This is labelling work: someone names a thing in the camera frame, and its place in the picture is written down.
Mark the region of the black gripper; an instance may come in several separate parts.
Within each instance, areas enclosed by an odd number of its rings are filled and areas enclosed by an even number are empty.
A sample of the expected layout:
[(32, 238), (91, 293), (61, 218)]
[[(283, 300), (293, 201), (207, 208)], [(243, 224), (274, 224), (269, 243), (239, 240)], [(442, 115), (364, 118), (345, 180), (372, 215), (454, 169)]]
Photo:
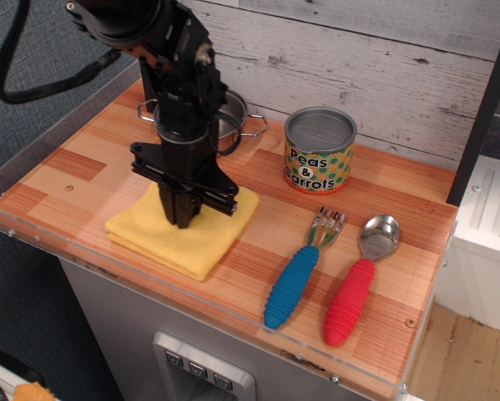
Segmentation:
[(218, 166), (208, 135), (190, 142), (135, 142), (130, 151), (134, 155), (133, 172), (158, 185), (164, 214), (171, 225), (188, 228), (202, 205), (227, 216), (235, 212), (239, 187)]

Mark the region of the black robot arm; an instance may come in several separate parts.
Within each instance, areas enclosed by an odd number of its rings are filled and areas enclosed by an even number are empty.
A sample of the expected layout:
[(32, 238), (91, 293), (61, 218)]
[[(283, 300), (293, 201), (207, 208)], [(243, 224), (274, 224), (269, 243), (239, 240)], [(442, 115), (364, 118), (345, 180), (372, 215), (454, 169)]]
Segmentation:
[(157, 183), (170, 224), (189, 226), (203, 205), (232, 215), (239, 188), (218, 166), (227, 87), (209, 33), (177, 1), (70, 1), (74, 22), (141, 64), (160, 142), (136, 142), (133, 170)]

